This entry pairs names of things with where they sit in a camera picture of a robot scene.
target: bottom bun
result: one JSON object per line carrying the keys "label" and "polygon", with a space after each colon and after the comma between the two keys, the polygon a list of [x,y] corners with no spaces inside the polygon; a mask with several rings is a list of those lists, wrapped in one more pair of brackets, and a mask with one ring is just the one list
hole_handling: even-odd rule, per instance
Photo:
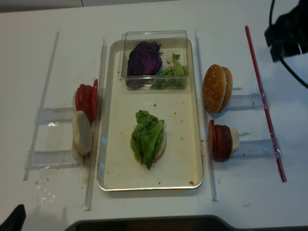
{"label": "bottom bun", "polygon": [[164,130],[164,137],[160,143],[160,149],[155,157],[155,162],[164,154],[164,151],[165,151],[165,148],[166,148],[166,145],[167,145],[167,135],[166,135],[166,132]]}

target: top bun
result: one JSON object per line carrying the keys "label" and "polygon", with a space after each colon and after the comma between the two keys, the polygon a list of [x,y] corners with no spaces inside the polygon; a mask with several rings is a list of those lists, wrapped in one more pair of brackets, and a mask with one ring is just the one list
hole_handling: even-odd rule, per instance
{"label": "top bun", "polygon": [[212,114],[222,112],[232,95],[232,74],[226,67],[212,65],[203,80],[203,99],[205,107]]}

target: black object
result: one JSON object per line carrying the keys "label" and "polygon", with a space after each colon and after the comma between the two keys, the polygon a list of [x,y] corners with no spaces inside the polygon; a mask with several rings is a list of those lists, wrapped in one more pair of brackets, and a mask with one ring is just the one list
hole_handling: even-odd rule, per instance
{"label": "black object", "polygon": [[298,5],[287,14],[278,17],[272,24],[272,12],[275,0],[272,0],[269,14],[269,27],[265,31],[265,39],[274,62],[280,61],[284,67],[300,82],[305,83],[283,60],[283,57],[308,52],[308,1],[300,0]]}
{"label": "black object", "polygon": [[24,205],[17,206],[9,217],[0,225],[0,231],[21,231],[26,219]]}

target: black cable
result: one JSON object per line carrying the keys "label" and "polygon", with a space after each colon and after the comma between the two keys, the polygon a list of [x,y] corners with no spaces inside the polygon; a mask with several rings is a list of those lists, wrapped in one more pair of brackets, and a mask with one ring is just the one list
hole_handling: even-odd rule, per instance
{"label": "black cable", "polygon": [[[270,5],[270,10],[269,10],[269,25],[272,26],[272,16],[273,16],[273,9],[274,9],[274,4],[275,4],[275,0],[271,1],[271,5]],[[305,88],[308,88],[308,84],[306,82],[304,82],[289,66],[288,64],[283,60],[283,58],[281,57],[280,54],[276,53],[276,51],[273,49],[273,51],[275,52],[275,55],[277,55],[277,57],[279,58],[280,62],[283,64],[283,66],[285,67],[285,69],[287,69],[291,75],[293,75],[293,77],[301,84],[303,85]]]}

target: bread slice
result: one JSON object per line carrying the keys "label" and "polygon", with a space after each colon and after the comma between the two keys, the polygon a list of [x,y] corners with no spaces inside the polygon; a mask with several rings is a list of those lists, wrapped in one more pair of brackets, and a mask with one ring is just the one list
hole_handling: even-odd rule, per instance
{"label": "bread slice", "polygon": [[218,111],[218,113],[221,113],[226,108],[226,106],[228,105],[228,103],[231,99],[231,96],[232,96],[232,88],[233,88],[233,77],[232,77],[231,71],[226,67],[222,67],[222,69],[224,70],[224,72],[226,74],[227,86],[226,86],[225,98],[223,99],[221,108]]}
{"label": "bread slice", "polygon": [[164,154],[165,148],[167,145],[167,135],[166,132],[164,130],[164,137],[162,139],[162,141],[160,142],[160,149],[155,157],[155,162]]}
{"label": "bread slice", "polygon": [[83,111],[74,112],[73,140],[80,155],[87,155],[92,148],[92,131],[87,115]]}
{"label": "bread slice", "polygon": [[210,113],[218,113],[226,94],[226,73],[219,65],[212,65],[203,80],[203,99]]}

